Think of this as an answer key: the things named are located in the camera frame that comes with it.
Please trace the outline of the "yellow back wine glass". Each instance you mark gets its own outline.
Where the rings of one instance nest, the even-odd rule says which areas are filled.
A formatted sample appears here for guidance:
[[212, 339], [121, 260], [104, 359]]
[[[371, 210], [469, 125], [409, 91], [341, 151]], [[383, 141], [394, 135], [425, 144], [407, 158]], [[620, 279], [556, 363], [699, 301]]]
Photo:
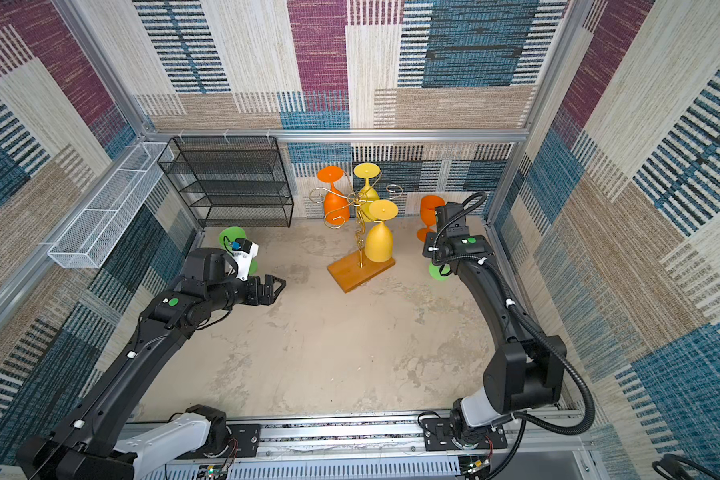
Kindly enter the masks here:
[[358, 192], [358, 205], [361, 216], [364, 221], [375, 222], [377, 218], [371, 213], [370, 207], [373, 202], [380, 199], [380, 196], [372, 185], [372, 180], [381, 174], [381, 169], [374, 163], [366, 162], [357, 165], [353, 173], [355, 177], [364, 181], [364, 185]]

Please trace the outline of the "green wine glass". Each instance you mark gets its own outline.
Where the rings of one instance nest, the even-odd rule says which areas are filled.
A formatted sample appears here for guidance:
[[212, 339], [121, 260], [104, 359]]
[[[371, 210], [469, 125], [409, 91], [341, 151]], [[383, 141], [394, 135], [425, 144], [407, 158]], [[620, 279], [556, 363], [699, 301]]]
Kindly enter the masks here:
[[[249, 238], [247, 237], [247, 234], [246, 234], [245, 230], [244, 230], [242, 227], [229, 227], [229, 228], [226, 228], [226, 229], [224, 229], [224, 230], [221, 232], [221, 234], [219, 235], [219, 242], [220, 242], [221, 247], [222, 247], [224, 250], [225, 250], [225, 248], [223, 247], [222, 243], [223, 243], [223, 239], [224, 239], [225, 236], [229, 237], [231, 240], [235, 240], [235, 239], [237, 239], [237, 238], [247, 238], [247, 239], [249, 239]], [[249, 276], [250, 276], [251, 274], [255, 274], [257, 268], [258, 268], [258, 263], [257, 263], [257, 260], [256, 260], [256, 258], [255, 258], [255, 261], [254, 261], [254, 263], [253, 263], [252, 266], [251, 266], [251, 271], [250, 271]]]
[[430, 264], [428, 271], [430, 276], [437, 281], [446, 281], [452, 275], [452, 269], [448, 264], [440, 266]]

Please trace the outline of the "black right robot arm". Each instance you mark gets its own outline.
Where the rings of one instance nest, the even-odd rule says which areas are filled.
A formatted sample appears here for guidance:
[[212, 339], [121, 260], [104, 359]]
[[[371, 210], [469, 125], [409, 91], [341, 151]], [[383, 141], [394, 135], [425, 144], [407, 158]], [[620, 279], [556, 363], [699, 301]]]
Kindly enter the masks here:
[[566, 369], [512, 315], [512, 297], [494, 250], [482, 235], [470, 233], [463, 204], [448, 202], [434, 210], [436, 231], [426, 237], [423, 255], [448, 266], [475, 299], [495, 345], [482, 386], [458, 399], [451, 410], [453, 443], [474, 448], [489, 431], [511, 421], [512, 414], [557, 403]]

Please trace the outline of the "white mesh wall basket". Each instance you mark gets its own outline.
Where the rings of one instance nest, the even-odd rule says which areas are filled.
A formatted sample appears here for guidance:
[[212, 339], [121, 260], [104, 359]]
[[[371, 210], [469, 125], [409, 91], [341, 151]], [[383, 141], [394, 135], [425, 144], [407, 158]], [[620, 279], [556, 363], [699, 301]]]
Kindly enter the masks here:
[[162, 170], [165, 145], [144, 142], [131, 150], [48, 250], [65, 269], [98, 269], [145, 203]]

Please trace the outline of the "black mesh shelf rack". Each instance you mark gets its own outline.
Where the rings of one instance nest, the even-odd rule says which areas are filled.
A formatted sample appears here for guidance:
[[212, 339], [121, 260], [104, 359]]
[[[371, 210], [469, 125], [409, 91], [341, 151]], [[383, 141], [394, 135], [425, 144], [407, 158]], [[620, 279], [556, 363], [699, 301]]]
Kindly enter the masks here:
[[293, 192], [266, 136], [171, 138], [157, 164], [202, 227], [288, 227]]

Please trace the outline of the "gold wire wine glass rack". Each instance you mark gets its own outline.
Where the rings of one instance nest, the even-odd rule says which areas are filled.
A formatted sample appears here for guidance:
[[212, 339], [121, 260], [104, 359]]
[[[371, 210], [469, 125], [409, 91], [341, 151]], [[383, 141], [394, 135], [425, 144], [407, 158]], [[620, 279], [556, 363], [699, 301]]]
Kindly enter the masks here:
[[[374, 188], [375, 188], [376, 183], [381, 179], [381, 176], [382, 176], [382, 172], [376, 179], [372, 180], [372, 185], [374, 186]], [[329, 189], [329, 186], [327, 183], [323, 183], [323, 184], [324, 185], [322, 187], [317, 187], [317, 188], [313, 189], [309, 194], [310, 201], [313, 203], [321, 204], [322, 208], [323, 208], [323, 201], [325, 198], [325, 194], [327, 193], [327, 191]], [[332, 263], [328, 266], [328, 272], [331, 274], [332, 278], [336, 281], [336, 283], [339, 285], [339, 287], [345, 293], [351, 292], [352, 290], [356, 289], [357, 287], [359, 287], [359, 286], [363, 285], [364, 283], [368, 282], [369, 280], [375, 278], [379, 274], [389, 270], [391, 267], [393, 267], [396, 264], [396, 261], [394, 259], [394, 251], [393, 251], [392, 259], [388, 260], [387, 262], [384, 262], [384, 263], [376, 263], [367, 258], [366, 254], [365, 254], [365, 242], [366, 242], [367, 234], [375, 226], [375, 222], [363, 220], [361, 213], [360, 213], [360, 207], [358, 205], [358, 192], [359, 192], [359, 190], [358, 191], [351, 190], [347, 193], [342, 192], [343, 194], [346, 195], [346, 198], [349, 201], [349, 209], [350, 209], [350, 218], [344, 225], [339, 226], [339, 227], [330, 226], [325, 221], [324, 210], [323, 210], [323, 222], [327, 227], [329, 227], [333, 230], [341, 229], [341, 228], [349, 225], [350, 223], [354, 223], [356, 225], [356, 228], [355, 228], [356, 248], [355, 248], [355, 250], [352, 251], [351, 253], [349, 253], [348, 255], [346, 255], [345, 257], [335, 261], [334, 263]], [[391, 198], [383, 199], [380, 197], [379, 200], [390, 200], [390, 201], [394, 202]]]

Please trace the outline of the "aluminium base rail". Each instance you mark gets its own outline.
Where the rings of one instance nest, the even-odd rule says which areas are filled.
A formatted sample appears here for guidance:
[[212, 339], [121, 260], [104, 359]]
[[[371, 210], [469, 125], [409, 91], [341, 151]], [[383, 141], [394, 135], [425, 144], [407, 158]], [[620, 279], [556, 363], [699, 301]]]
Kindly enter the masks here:
[[138, 479], [605, 479], [590, 438], [559, 436], [511, 421], [470, 443], [448, 415], [384, 412], [350, 416], [231, 419], [219, 442], [195, 413], [134, 423], [116, 451]]

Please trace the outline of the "yellow wine glass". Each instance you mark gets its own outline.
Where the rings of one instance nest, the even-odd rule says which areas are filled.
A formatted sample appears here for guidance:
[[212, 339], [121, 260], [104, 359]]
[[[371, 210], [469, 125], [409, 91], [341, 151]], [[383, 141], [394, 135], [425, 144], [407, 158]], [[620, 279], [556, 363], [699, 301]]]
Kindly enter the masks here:
[[369, 206], [371, 219], [375, 226], [368, 232], [365, 242], [367, 258], [376, 263], [392, 259], [394, 235], [386, 222], [398, 215], [398, 206], [390, 200], [376, 200]]
[[366, 162], [357, 165], [353, 173], [355, 177], [364, 181], [364, 185], [358, 192], [358, 205], [361, 216], [364, 221], [375, 222], [377, 218], [371, 213], [370, 207], [373, 202], [380, 199], [380, 196], [372, 185], [372, 180], [381, 174], [381, 169], [374, 163]]

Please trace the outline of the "orange front wine glass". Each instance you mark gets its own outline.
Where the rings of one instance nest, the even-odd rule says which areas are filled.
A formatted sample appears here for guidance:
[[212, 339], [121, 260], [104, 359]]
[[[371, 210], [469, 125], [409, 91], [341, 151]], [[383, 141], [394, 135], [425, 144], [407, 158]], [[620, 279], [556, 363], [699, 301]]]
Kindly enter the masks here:
[[417, 232], [417, 238], [420, 241], [425, 242], [427, 234], [434, 232], [437, 223], [436, 209], [444, 205], [445, 200], [436, 195], [427, 195], [421, 199], [419, 214], [424, 227]]

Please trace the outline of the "orange back wine glass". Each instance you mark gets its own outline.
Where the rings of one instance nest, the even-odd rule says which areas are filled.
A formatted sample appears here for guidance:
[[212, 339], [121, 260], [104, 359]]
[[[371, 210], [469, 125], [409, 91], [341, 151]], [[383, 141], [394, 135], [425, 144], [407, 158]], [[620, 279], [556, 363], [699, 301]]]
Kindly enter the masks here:
[[317, 174], [317, 178], [329, 186], [323, 201], [323, 210], [325, 221], [332, 227], [342, 226], [350, 218], [349, 201], [336, 187], [343, 176], [344, 172], [338, 166], [325, 167]]

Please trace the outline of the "yellow front wine glass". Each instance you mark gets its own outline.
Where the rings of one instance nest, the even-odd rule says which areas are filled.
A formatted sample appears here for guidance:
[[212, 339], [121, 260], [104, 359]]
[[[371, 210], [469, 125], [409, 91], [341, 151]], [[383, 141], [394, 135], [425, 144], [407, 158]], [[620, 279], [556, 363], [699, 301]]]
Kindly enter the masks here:
[[365, 242], [367, 258], [376, 263], [392, 259], [394, 235], [386, 222], [398, 215], [398, 206], [390, 200], [376, 200], [369, 206], [371, 219], [375, 226], [368, 232]]

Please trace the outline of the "orange wine glass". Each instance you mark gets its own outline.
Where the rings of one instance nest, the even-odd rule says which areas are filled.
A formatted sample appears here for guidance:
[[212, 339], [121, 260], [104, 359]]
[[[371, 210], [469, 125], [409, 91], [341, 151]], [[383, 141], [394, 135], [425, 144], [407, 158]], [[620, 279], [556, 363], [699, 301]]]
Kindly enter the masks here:
[[425, 242], [427, 234], [434, 232], [437, 223], [436, 209], [444, 205], [445, 200], [436, 195], [427, 195], [421, 199], [419, 214], [424, 227], [417, 232], [417, 238], [420, 241]]
[[317, 178], [329, 186], [323, 201], [323, 210], [325, 221], [332, 227], [342, 226], [350, 218], [349, 201], [336, 187], [343, 176], [344, 172], [338, 166], [325, 167], [317, 174]]

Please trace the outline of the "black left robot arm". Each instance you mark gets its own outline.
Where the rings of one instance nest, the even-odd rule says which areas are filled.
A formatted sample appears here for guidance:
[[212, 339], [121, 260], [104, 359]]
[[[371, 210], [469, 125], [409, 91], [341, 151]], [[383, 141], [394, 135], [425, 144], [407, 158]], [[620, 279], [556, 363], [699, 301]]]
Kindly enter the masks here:
[[144, 393], [171, 357], [216, 311], [268, 306], [286, 286], [247, 276], [240, 257], [220, 248], [191, 251], [180, 274], [140, 313], [135, 331], [88, 394], [47, 436], [27, 439], [16, 459], [30, 479], [134, 479], [145, 455], [116, 448]]

